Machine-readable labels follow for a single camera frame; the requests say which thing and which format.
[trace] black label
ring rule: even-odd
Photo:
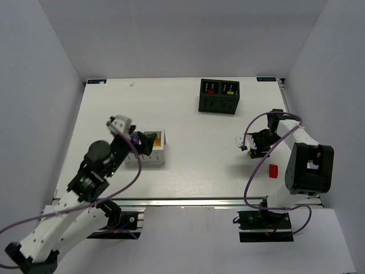
[[[107,80],[106,79],[93,79],[93,80],[88,80],[87,83],[88,84],[106,84]]]
[[[276,82],[275,77],[256,77],[258,82]]]

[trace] red block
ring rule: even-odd
[[[269,177],[276,179],[278,177],[278,169],[276,164],[269,164]]]

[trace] wall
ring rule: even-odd
[[[335,149],[333,207],[355,268],[365,273],[365,2],[330,0],[287,77],[287,99],[308,132]]]
[[[40,0],[82,80],[285,77],[327,0]]]
[[[0,37],[3,227],[40,214],[51,201],[82,83],[36,0],[0,0]],[[11,264],[3,249],[27,235],[34,225],[0,236],[1,263]]]

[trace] black power supply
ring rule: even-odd
[[[234,114],[239,101],[239,82],[210,79],[201,80],[199,111]]]

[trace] robotic arm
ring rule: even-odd
[[[299,119],[281,114],[283,110],[273,109],[267,115],[268,129],[247,135],[246,144],[236,138],[241,150],[249,150],[252,159],[262,158],[270,147],[290,130],[299,125]],[[303,127],[291,133],[285,143],[291,149],[290,159],[285,172],[285,183],[260,204],[267,210],[260,210],[250,220],[269,227],[280,221],[287,212],[271,208],[291,208],[299,201],[326,193],[331,187],[334,150],[312,139]]]
[[[105,178],[113,176],[131,148],[120,136],[131,140],[136,126],[128,117],[111,117],[107,127],[114,139],[111,144],[99,140],[93,142],[81,162],[76,176],[68,184],[66,193],[55,206],[55,212],[86,206],[96,202],[109,186]],[[156,134],[137,133],[139,143],[134,143],[139,154],[150,155]],[[19,243],[10,243],[5,251],[23,273],[52,274],[58,262],[74,246],[96,230],[113,222],[121,209],[111,200],[91,208],[80,220],[75,220],[82,211],[72,211],[43,219],[27,237]]]

